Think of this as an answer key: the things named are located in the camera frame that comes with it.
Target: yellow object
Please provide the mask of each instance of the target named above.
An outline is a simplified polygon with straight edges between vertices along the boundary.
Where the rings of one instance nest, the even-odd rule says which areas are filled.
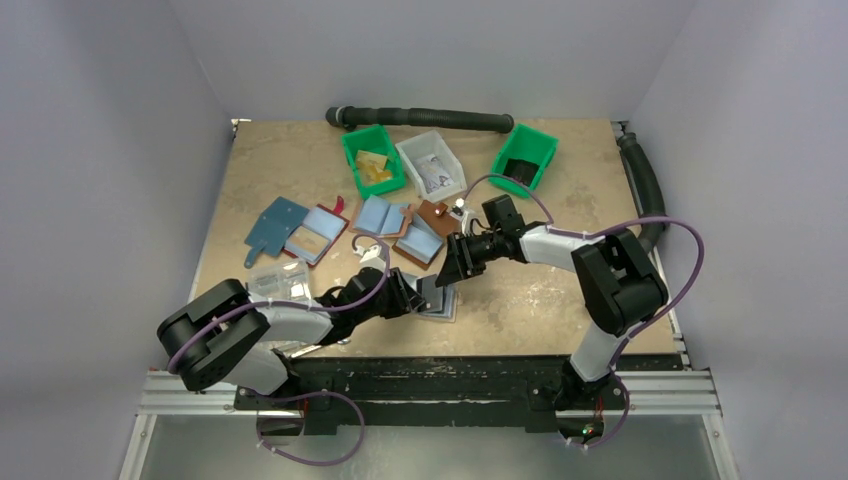
[[[385,155],[380,155],[379,153],[374,152],[366,152],[365,150],[360,150],[356,152],[356,166],[359,167],[360,162],[362,163],[370,163],[374,165],[379,170],[386,169],[386,162],[389,161],[389,157]]]
[[[362,183],[366,186],[375,185],[392,179],[392,172],[386,170],[389,157],[373,152],[360,150],[356,154],[356,169],[359,170]]]

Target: white wall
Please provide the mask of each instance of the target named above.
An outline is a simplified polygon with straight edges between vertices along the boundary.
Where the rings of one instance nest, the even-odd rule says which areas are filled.
[[[114,478],[228,120],[167,0],[0,6],[3,478]]]
[[[172,0],[233,117],[630,116],[695,0]]]
[[[848,3],[701,1],[633,116],[707,244],[681,308],[745,478],[845,478]],[[664,243],[680,285],[686,235]]]

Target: wooden tabletop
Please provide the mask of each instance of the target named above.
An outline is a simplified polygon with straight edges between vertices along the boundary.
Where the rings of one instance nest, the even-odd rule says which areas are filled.
[[[608,120],[534,119],[521,123],[560,140],[536,189],[557,227],[595,231],[636,216]],[[428,129],[387,130],[397,143]],[[438,130],[462,163],[468,183],[490,170],[507,138],[497,133]],[[346,202],[342,215],[351,217],[360,196],[342,151],[343,133],[323,121],[239,125],[198,265],[198,294],[226,278],[247,278],[243,262],[249,247],[244,239],[257,216],[278,196],[309,208],[318,203],[332,208],[336,196],[341,195]],[[482,182],[469,204],[480,212],[481,202],[502,193]],[[392,202],[420,202],[410,182],[384,197]],[[544,219],[532,200],[514,199],[526,221]],[[314,295],[344,284],[359,271],[359,259],[350,250],[351,237],[344,233],[312,269]],[[443,259],[444,249],[426,272],[394,253],[391,263],[422,275],[438,273]],[[254,268],[284,260],[288,258],[260,254]],[[482,276],[460,282],[457,288],[454,323],[415,315],[373,318],[356,328],[349,344],[329,346],[310,356],[568,354],[577,348],[590,321],[576,276],[549,266],[501,259],[490,262]],[[669,322],[661,320],[644,331],[627,352],[675,352]]]

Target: white plastic bin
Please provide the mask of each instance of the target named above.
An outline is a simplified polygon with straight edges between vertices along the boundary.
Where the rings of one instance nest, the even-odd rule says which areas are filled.
[[[456,195],[466,188],[465,173],[462,171],[462,165],[456,155],[450,151],[439,132],[430,130],[408,140],[395,144],[398,154],[400,154],[403,162],[403,169],[409,178],[412,179],[412,184],[415,185],[415,191],[418,196],[424,200],[429,200],[433,203],[444,200],[451,195]],[[419,172],[417,165],[422,165],[422,162],[428,158],[436,156],[439,160],[438,164],[443,167],[450,177],[449,185],[437,185],[433,180],[433,175],[422,174]],[[425,181],[429,182],[430,191],[428,192]]]

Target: black object in bin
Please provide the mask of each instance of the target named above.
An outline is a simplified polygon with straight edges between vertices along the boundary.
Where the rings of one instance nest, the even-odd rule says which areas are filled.
[[[528,162],[527,160],[521,160],[518,158],[510,158],[506,161],[504,175],[514,179],[525,187],[529,187],[530,184],[533,183],[533,179],[536,178],[536,172],[538,171],[539,165],[533,162]]]

